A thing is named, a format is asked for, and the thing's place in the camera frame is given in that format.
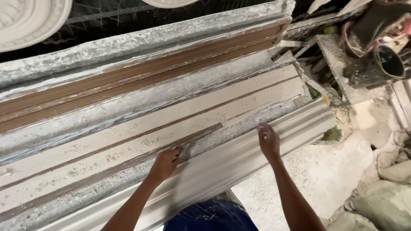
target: cloth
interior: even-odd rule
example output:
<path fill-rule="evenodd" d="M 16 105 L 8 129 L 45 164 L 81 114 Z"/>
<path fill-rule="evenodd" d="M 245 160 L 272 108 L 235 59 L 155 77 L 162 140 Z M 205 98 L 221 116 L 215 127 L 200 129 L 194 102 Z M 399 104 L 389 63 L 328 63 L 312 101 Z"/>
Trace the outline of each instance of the cloth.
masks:
<path fill-rule="evenodd" d="M 163 231 L 258 231 L 242 205 L 224 199 L 193 204 L 164 225 Z"/>

